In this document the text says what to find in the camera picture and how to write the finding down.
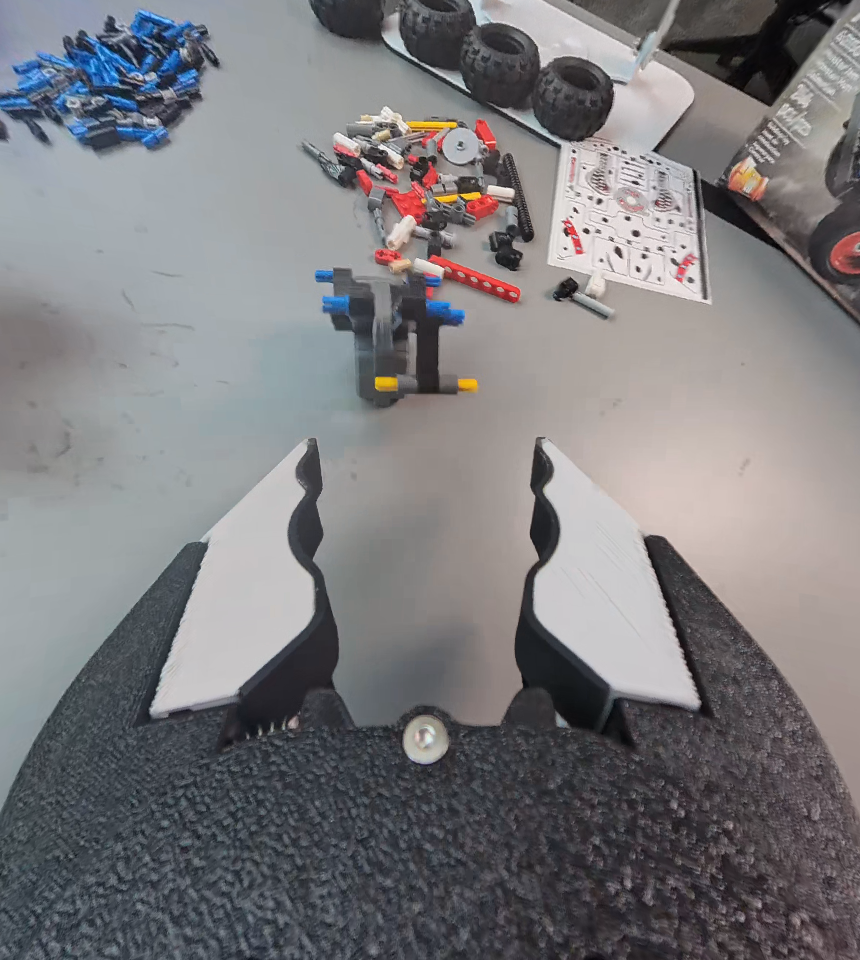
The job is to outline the black ribbed tube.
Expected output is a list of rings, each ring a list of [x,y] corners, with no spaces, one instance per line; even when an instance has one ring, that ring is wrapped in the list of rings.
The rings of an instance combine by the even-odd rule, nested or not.
[[[513,193],[512,204],[517,211],[519,235],[525,243],[530,243],[534,239],[532,217],[516,161],[511,152],[507,151],[501,155],[498,169],[501,185],[507,186]]]

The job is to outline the dark toy set box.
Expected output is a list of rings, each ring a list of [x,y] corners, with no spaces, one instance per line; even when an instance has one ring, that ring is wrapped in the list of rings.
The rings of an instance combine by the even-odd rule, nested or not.
[[[860,323],[860,2],[852,2],[718,179]]]

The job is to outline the red holed beam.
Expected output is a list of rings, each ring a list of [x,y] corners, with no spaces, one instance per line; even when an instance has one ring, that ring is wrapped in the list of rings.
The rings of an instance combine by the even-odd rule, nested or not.
[[[504,279],[471,269],[439,255],[430,256],[428,262],[442,271],[440,275],[446,282],[460,284],[506,303],[520,302],[522,294],[519,288]]]

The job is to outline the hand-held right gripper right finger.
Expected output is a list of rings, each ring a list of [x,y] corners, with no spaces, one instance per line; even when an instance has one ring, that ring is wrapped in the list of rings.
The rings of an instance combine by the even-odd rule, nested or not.
[[[617,701],[696,713],[688,666],[644,534],[550,439],[534,442],[530,528],[515,657],[566,726],[604,729]]]

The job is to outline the white booklet stand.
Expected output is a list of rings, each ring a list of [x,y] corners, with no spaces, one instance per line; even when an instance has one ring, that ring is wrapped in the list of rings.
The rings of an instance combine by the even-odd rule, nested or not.
[[[572,55],[594,62],[614,81],[614,103],[600,137],[637,152],[651,152],[688,111],[695,93],[686,78],[651,52],[637,60],[637,40],[627,42],[601,21],[584,18],[569,2],[484,1],[471,3],[479,23],[504,22],[536,43],[542,65]]]

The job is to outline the grey axle with black bush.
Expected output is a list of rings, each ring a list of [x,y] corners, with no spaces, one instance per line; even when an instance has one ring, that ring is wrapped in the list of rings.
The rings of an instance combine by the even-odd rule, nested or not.
[[[580,288],[580,284],[571,277],[559,282],[552,296],[554,301],[558,303],[570,302],[576,304],[605,320],[610,320],[614,315],[612,308],[584,292]]]

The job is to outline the pile of mixed building pieces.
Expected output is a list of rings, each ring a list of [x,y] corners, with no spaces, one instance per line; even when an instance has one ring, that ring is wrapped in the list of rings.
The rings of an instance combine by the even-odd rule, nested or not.
[[[431,256],[447,258],[458,229],[501,218],[487,236],[497,268],[516,273],[523,262],[513,193],[501,186],[501,152],[484,119],[432,116],[407,120],[385,106],[332,134],[328,149],[309,140],[303,153],[329,181],[361,191],[379,244],[375,263],[393,275],[441,282]]]

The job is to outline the black toy tyre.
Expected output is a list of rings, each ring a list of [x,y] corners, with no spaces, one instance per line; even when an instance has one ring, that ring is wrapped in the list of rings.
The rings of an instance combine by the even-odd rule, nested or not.
[[[509,109],[523,107],[540,71],[531,37],[505,23],[475,26],[460,51],[460,75],[477,101]]]
[[[351,40],[378,40],[395,2],[309,1],[318,22],[330,33]]]
[[[460,68],[465,37],[476,25],[469,1],[401,1],[399,31],[419,62],[445,70]]]
[[[564,142],[582,141],[604,126],[613,107],[614,86],[597,64],[564,55],[540,70],[531,100],[544,130]]]

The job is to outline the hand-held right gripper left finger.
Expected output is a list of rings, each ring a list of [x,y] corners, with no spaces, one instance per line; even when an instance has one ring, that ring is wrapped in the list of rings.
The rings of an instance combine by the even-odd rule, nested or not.
[[[306,438],[202,538],[152,720],[226,708],[227,735],[294,731],[306,695],[333,686],[339,635],[315,561],[321,474]]]

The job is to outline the pile of blue black pins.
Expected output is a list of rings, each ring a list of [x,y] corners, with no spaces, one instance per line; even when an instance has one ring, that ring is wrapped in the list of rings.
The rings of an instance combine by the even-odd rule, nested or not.
[[[205,24],[139,8],[129,22],[109,15],[96,33],[65,35],[61,53],[16,63],[0,110],[46,145],[48,121],[93,152],[128,143],[155,152],[201,99],[208,66],[220,58]]]

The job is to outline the partly built grey toy model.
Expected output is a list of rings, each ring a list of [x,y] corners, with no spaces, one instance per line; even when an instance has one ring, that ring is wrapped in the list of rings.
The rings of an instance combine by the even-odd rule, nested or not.
[[[438,281],[357,276],[349,268],[316,270],[330,284],[321,309],[335,330],[353,335],[356,391],[376,409],[416,395],[475,393],[476,379],[443,374],[440,331],[462,326],[465,314],[430,297]]]

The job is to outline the white sticker sheet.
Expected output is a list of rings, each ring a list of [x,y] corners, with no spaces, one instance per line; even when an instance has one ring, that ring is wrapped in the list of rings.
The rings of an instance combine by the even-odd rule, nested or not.
[[[710,305],[700,174],[602,138],[559,149],[547,264]]]

